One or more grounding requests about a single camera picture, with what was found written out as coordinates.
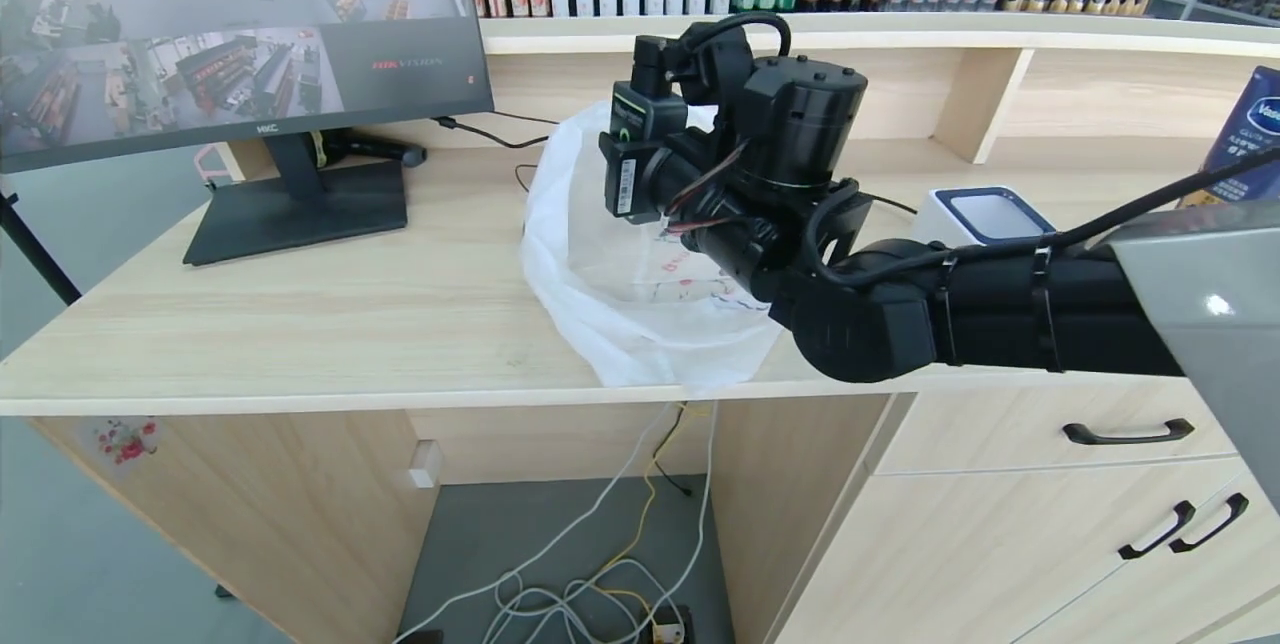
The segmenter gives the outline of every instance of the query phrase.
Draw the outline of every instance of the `wooden counter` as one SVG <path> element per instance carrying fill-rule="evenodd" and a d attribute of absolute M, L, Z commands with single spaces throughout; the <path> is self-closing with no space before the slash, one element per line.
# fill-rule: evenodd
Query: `wooden counter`
<path fill-rule="evenodd" d="M 636 33 L 689 22 L 485 20 L 497 105 L 570 117 L 626 78 Z M 795 52 L 870 81 L 838 175 L 911 205 L 1010 184 L 1061 228 L 1194 170 L 1248 70 L 1280 64 L 1280 32 L 1242 26 L 904 14 L 794 28 Z M 0 414 L 33 417 L 306 644 L 394 636 L 439 492 L 407 474 L 420 442 L 443 451 L 445 485 L 612 476 L 663 403 L 687 397 L 602 388 L 530 293 L 512 169 L 539 151 L 431 122 L 372 129 L 433 149 L 406 172 L 407 229 L 193 270 L 195 213 L 0 362 Z M 260 142 L 219 151 L 238 175 L 270 174 Z M 874 207 L 860 243 L 908 228 Z M 850 385 L 782 335 L 719 397 L 710 479 L 740 644 L 1194 641 L 1245 615 L 1249 631 L 1280 631 L 1256 615 L 1280 595 L 1280 515 L 1185 382 L 933 366 Z M 156 452 L 124 469 L 86 435 L 120 415 L 159 423 Z M 1194 435 L 1156 446 L 1062 435 L 1180 417 Z M 707 471 L 709 426 L 664 451 L 668 471 Z M 1248 517 L 1197 557 L 1116 557 L 1179 499 L 1203 534 L 1231 493 L 1254 499 Z"/>

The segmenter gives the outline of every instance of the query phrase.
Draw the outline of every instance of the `white plastic bag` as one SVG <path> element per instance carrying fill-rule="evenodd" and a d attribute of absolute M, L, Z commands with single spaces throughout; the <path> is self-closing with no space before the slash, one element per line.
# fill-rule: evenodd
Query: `white plastic bag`
<path fill-rule="evenodd" d="M 609 215 L 596 143 L 608 124 L 608 102 L 596 102 L 547 142 L 520 247 L 529 287 L 604 385 L 682 384 L 704 396 L 751 379 L 781 328 L 662 224 Z M 690 124 L 710 129 L 712 115 L 691 110 Z"/>

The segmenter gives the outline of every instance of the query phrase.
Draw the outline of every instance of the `hikvision logo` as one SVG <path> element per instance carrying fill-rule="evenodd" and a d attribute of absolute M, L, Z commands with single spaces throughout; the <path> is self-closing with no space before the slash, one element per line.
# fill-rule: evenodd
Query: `hikvision logo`
<path fill-rule="evenodd" d="M 384 59 L 374 63 L 374 69 L 421 69 L 421 67 L 439 67 L 443 59 Z"/>

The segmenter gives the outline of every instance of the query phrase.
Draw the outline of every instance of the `floral sticker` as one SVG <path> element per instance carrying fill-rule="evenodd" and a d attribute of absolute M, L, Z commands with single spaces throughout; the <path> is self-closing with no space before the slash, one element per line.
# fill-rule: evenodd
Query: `floral sticker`
<path fill-rule="evenodd" d="M 118 417 L 96 421 L 88 437 L 99 456 L 109 465 L 124 467 L 156 453 L 157 430 L 155 417 Z"/>

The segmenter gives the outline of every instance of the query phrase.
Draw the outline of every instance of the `monitor stand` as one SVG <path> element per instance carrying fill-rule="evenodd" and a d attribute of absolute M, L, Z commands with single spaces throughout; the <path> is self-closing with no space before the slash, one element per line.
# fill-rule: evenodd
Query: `monitor stand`
<path fill-rule="evenodd" d="M 306 134 L 264 142 L 279 178 L 215 188 L 183 264 L 201 266 L 408 224 L 401 163 L 317 170 Z"/>

